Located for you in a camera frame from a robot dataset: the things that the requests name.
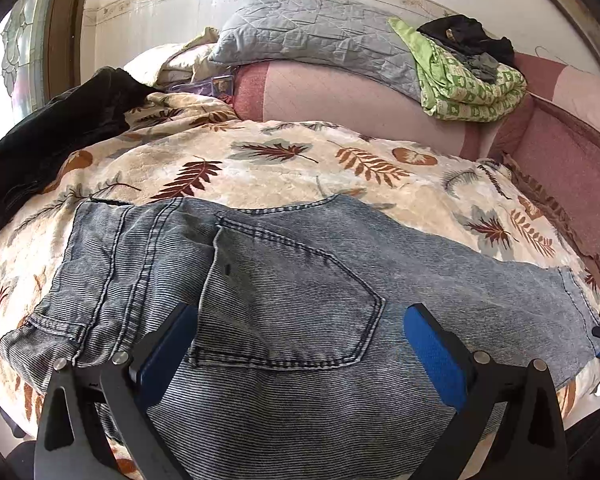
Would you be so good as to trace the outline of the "grey-blue denim pants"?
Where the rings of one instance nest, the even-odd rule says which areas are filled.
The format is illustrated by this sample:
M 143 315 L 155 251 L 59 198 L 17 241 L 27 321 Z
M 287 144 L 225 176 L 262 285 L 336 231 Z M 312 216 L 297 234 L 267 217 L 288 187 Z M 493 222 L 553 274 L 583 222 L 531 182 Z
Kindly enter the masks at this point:
M 600 351 L 600 309 L 566 266 L 496 260 L 336 195 L 86 202 L 0 352 L 44 390 L 57 359 L 102 364 L 179 304 L 196 337 L 150 418 L 195 479 L 411 474 L 453 414 L 405 339 L 411 304 L 500 363 L 544 360 L 558 386 Z

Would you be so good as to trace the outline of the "operator's black trouser leg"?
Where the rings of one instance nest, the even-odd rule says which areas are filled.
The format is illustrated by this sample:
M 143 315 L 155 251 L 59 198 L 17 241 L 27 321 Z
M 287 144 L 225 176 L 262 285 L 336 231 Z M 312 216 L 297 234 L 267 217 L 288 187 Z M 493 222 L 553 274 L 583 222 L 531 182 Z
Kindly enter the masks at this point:
M 566 431 L 568 478 L 600 480 L 600 408 Z

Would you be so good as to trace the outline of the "cream leaf-print blanket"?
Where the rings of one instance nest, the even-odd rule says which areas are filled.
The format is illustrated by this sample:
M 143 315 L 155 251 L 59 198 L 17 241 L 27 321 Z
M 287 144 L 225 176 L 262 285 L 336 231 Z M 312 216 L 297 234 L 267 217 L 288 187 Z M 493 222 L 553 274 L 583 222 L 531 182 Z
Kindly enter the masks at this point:
M 581 258 L 556 240 L 547 218 L 527 218 L 506 170 L 413 142 L 365 139 L 329 122 L 241 120 L 224 102 L 189 93 L 152 92 L 125 121 L 124 133 L 71 153 L 57 177 L 1 229 L 0 342 L 27 322 L 50 291 L 76 211 L 86 202 L 142 206 L 194 198 L 253 210 L 349 196 L 401 226 L 496 260 L 566 266 L 600 309 Z M 132 352 L 142 338 L 94 366 L 57 359 L 44 390 L 23 379 L 0 352 L 0 407 L 35 434 L 52 407 L 60 374 L 109 374 L 114 356 Z M 546 364 L 539 380 L 548 387 L 545 400 L 554 413 L 569 390 L 584 393 L 600 380 L 597 354 L 562 386 L 539 359 Z

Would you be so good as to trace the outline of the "black garment on left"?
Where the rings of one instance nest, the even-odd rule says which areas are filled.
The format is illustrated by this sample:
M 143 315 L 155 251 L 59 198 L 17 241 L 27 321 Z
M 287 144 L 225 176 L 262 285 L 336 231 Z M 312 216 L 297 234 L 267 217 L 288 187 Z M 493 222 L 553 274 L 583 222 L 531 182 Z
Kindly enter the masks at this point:
M 71 153 L 128 130 L 125 114 L 152 92 L 125 70 L 104 67 L 11 128 L 0 140 L 0 231 Z

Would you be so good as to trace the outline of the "purple patterned cloth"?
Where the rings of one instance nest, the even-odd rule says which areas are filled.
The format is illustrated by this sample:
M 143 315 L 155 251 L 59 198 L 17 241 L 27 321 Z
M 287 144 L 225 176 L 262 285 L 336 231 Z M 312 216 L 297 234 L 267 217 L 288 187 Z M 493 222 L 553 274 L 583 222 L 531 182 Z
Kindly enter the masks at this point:
M 197 96 L 211 96 L 227 104 L 233 103 L 234 81 L 232 74 L 210 77 L 201 81 L 180 82 L 166 87 L 167 92 L 187 92 Z

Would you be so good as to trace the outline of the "green patterned folded cloth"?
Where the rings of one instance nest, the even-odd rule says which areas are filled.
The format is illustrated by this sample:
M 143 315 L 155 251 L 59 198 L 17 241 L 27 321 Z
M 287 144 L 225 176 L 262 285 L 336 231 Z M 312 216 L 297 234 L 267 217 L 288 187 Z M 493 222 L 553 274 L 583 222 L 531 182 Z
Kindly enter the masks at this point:
M 495 80 L 486 82 L 400 18 L 389 18 L 388 23 L 413 55 L 420 104 L 427 115 L 450 122 L 496 122 L 524 98 L 527 81 L 519 70 L 497 62 Z

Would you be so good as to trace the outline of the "cream pillow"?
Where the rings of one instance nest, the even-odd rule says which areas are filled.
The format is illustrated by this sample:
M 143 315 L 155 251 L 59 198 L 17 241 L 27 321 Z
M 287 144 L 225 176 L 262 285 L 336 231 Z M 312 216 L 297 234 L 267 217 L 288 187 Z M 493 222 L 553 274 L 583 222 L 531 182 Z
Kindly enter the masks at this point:
M 216 28 L 207 26 L 189 42 L 172 42 L 144 51 L 123 69 L 141 84 L 155 88 L 225 75 L 230 66 L 211 59 L 219 34 Z

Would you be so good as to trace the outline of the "black and grey clothes pile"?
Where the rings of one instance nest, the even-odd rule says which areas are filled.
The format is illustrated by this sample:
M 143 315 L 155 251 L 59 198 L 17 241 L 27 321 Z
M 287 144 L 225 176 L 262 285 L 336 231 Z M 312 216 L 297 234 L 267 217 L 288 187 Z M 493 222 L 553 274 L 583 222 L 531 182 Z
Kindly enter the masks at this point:
M 475 77 L 494 84 L 501 64 L 515 68 L 515 51 L 506 38 L 491 38 L 482 24 L 454 14 L 422 24 L 418 32 L 448 50 Z

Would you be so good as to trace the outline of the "grey quilted blanket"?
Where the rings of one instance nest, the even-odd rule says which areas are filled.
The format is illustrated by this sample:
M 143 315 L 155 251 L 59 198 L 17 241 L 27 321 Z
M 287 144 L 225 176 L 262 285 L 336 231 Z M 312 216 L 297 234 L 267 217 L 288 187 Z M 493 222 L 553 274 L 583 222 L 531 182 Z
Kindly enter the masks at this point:
M 417 101 L 410 49 L 384 11 L 350 0 L 246 0 L 220 30 L 210 60 L 287 60 L 348 70 Z

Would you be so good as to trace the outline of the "wooden window frame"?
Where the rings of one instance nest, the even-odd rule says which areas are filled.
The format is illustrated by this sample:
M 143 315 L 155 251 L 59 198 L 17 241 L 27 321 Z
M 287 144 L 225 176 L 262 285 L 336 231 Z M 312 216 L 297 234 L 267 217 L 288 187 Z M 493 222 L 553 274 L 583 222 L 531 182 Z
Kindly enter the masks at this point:
M 0 0 L 0 140 L 77 86 L 84 0 Z

